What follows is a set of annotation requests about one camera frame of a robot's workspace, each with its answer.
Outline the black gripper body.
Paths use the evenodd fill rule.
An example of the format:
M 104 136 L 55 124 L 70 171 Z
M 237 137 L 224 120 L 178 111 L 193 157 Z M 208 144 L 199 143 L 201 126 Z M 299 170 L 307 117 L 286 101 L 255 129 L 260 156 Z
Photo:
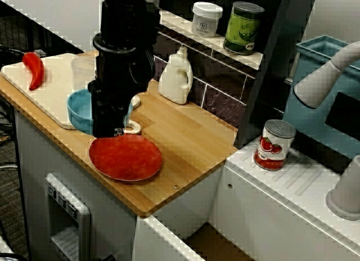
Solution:
M 141 49 L 128 54 L 101 51 L 96 57 L 95 80 L 88 85 L 92 117 L 106 112 L 111 116 L 114 136 L 122 135 L 131 99 L 147 91 L 155 75 L 154 54 Z

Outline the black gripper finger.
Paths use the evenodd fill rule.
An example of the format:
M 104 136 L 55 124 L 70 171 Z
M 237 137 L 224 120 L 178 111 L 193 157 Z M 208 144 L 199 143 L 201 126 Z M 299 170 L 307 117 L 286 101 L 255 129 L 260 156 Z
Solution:
M 111 116 L 107 112 L 93 114 L 93 135 L 96 138 L 113 137 L 114 129 Z

